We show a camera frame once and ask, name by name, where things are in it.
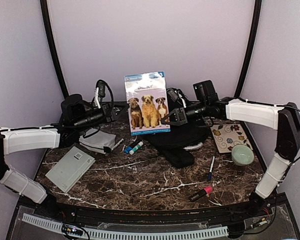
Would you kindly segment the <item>dog picture book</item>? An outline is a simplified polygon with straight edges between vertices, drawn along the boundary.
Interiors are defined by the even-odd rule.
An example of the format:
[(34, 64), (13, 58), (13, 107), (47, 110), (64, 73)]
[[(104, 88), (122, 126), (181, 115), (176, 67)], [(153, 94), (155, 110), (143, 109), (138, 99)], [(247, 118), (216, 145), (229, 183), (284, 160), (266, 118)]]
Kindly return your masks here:
[(132, 136), (170, 132), (166, 79), (163, 71), (124, 77)]

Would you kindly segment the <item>black student backpack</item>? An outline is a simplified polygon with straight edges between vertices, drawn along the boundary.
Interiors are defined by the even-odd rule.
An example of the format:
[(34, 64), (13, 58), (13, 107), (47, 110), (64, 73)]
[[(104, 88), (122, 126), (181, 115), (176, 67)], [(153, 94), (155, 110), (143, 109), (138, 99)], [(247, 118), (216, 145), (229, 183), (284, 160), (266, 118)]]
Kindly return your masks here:
[(169, 132), (142, 135), (173, 167), (182, 169), (195, 163), (195, 157), (186, 147), (194, 147), (209, 137), (203, 119), (192, 120), (181, 126), (171, 126)]

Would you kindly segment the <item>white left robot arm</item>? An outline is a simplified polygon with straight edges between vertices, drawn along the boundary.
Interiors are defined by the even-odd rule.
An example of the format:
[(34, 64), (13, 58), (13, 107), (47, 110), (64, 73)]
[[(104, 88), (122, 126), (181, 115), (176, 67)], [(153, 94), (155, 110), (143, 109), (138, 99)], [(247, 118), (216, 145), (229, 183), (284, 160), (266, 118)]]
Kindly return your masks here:
[(36, 149), (63, 149), (79, 143), (80, 139), (95, 136), (102, 124), (117, 119), (114, 100), (103, 102), (106, 92), (109, 92), (111, 98), (114, 96), (109, 85), (100, 79), (91, 102), (83, 100), (78, 93), (69, 95), (61, 103), (62, 115), (58, 123), (37, 127), (0, 127), (0, 184), (40, 204), (41, 210), (48, 217), (57, 218), (61, 208), (54, 202), (56, 198), (53, 194), (40, 183), (9, 166), (5, 156)]

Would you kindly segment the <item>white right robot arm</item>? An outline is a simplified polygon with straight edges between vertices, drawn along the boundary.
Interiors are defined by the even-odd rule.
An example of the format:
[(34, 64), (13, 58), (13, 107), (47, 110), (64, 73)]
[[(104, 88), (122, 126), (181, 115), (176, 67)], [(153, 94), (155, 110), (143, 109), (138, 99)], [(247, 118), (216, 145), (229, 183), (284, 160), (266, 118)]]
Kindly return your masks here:
[(265, 208), (263, 200), (284, 181), (290, 168), (296, 163), (300, 151), (300, 110), (293, 103), (270, 104), (235, 97), (218, 98), (216, 92), (201, 92), (199, 102), (187, 105), (182, 95), (169, 88), (167, 96), (179, 108), (168, 114), (170, 125), (182, 126), (191, 120), (210, 118), (211, 120), (237, 121), (261, 126), (276, 133), (273, 157), (266, 172), (255, 187), (252, 201), (245, 205), (245, 213), (256, 217)]

